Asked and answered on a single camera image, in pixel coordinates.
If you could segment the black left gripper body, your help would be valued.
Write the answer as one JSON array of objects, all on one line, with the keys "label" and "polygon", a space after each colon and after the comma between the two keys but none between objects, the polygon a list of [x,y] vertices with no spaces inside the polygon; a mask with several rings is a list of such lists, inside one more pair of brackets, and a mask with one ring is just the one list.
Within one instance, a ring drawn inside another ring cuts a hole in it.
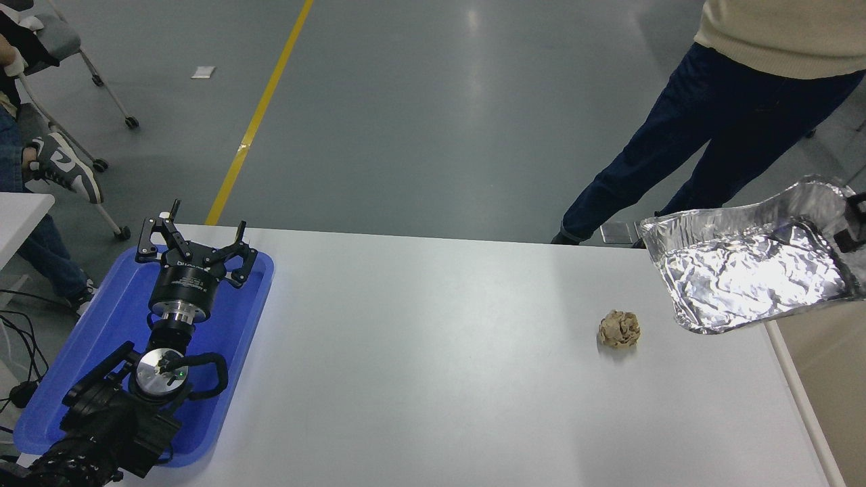
[{"label": "black left gripper body", "polygon": [[184,302],[198,314],[210,314],[219,283],[226,274],[222,262],[190,263],[183,261],[176,252],[164,252],[148,306],[152,312],[161,314],[171,302]]}]

